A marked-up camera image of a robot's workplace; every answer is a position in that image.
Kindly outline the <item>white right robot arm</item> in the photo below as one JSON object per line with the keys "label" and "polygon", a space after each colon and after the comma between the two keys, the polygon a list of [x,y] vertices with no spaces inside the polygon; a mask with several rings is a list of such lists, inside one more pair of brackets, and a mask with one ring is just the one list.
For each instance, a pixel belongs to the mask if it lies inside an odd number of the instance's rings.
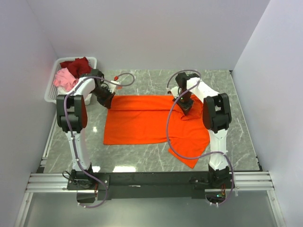
{"label": "white right robot arm", "polygon": [[194,104],[192,94],[203,103],[202,121],[209,133],[211,149],[207,184],[218,189],[230,176],[229,164],[224,157],[227,154],[227,132],[232,121],[229,97],[226,93],[213,90],[195,70],[192,74],[182,70],[177,73],[175,80],[177,86],[170,91],[185,115],[189,114]]}

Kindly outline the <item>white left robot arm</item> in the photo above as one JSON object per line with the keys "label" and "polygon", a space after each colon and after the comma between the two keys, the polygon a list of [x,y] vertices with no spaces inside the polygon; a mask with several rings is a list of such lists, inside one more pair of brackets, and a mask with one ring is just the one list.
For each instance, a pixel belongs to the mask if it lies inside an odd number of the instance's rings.
{"label": "white left robot arm", "polygon": [[110,109],[115,90],[121,83],[115,77],[113,80],[104,78],[99,70],[92,70],[83,74],[76,85],[64,95],[56,98],[57,124],[68,139],[72,156],[72,170],[69,173],[68,189],[98,189],[107,185],[95,176],[87,152],[85,128],[88,124],[88,115],[85,98],[94,95],[101,106]]}

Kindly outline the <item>orange t shirt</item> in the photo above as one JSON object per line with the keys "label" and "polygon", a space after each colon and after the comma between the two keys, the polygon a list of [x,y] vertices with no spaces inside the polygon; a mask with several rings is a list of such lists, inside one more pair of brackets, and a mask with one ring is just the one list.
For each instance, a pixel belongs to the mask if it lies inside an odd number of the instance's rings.
{"label": "orange t shirt", "polygon": [[189,115],[171,96],[115,96],[105,124],[105,145],[156,144],[170,141],[168,151],[190,168],[210,143],[202,121],[202,102],[195,96]]}

